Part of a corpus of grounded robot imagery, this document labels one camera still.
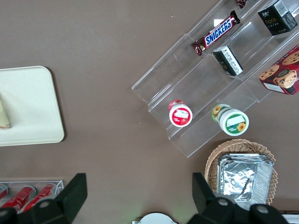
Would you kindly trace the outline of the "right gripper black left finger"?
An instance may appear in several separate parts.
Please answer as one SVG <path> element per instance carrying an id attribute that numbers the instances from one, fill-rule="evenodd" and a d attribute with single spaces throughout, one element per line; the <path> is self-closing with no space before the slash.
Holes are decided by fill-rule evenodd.
<path id="1" fill-rule="evenodd" d="M 87 199 L 86 174 L 78 173 L 54 198 L 43 199 L 26 212 L 0 209 L 2 224 L 71 224 Z"/>

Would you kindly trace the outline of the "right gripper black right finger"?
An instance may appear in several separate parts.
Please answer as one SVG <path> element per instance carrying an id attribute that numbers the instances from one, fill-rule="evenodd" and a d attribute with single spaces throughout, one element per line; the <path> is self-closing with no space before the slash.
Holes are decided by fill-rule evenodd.
<path id="1" fill-rule="evenodd" d="M 201 173 L 192 175 L 192 197 L 198 213 L 189 224 L 285 224 L 274 207 L 254 204 L 245 210 L 224 197 L 216 197 Z"/>

